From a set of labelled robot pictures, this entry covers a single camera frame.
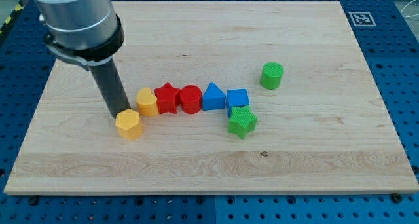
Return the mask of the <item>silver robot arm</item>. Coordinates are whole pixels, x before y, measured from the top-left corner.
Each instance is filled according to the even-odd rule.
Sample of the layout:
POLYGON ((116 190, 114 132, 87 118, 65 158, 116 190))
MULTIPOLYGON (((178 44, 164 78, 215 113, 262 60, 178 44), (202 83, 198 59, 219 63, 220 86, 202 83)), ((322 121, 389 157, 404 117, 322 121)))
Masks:
POLYGON ((102 67, 124 42, 111 0, 34 0, 48 28, 45 45, 58 59, 86 70, 102 67))

